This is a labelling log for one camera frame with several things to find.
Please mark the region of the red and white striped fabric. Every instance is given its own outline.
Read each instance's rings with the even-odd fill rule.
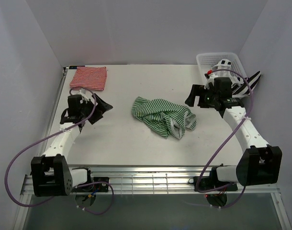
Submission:
[[[107,81],[106,67],[84,67],[78,66],[73,80],[69,84],[70,88],[85,87],[90,90],[103,91]]]

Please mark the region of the black and white fabric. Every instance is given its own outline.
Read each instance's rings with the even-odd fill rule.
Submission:
[[[247,79],[251,89],[253,90],[255,86],[257,85],[260,77],[262,76],[262,73],[260,71],[256,72],[253,76]],[[249,90],[247,85],[244,83],[240,86],[236,85],[232,88],[232,95],[238,95],[238,97],[246,97],[250,96]]]

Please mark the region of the white laundry basket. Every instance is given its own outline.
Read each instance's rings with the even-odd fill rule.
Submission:
[[[199,72],[201,76],[204,76],[212,66],[215,66],[220,60],[228,59],[232,62],[231,69],[240,73],[244,78],[247,78],[247,75],[244,71],[244,68],[238,59],[238,56],[235,53],[205,53],[198,54],[196,56]]]

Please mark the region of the tabletop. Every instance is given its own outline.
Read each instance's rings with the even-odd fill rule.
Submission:
[[[163,138],[132,116],[131,108],[137,96],[185,105],[191,86],[206,82],[199,75],[197,65],[106,67],[105,89],[95,93],[113,109],[94,125],[86,123],[69,152],[69,165],[203,166],[232,132],[217,111],[197,107],[198,98],[195,107],[190,108],[196,114],[196,129],[187,130],[181,140],[172,135]],[[75,72],[75,69],[67,72],[50,134],[59,130],[61,114],[67,108],[69,83]],[[241,156],[241,147],[233,137],[211,165],[237,165]]]

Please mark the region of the green striped cloth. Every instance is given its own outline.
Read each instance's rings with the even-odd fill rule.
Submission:
[[[134,117],[165,138],[172,134],[181,139],[185,128],[196,128],[196,115],[188,107],[164,99],[150,101],[137,97],[131,111]]]

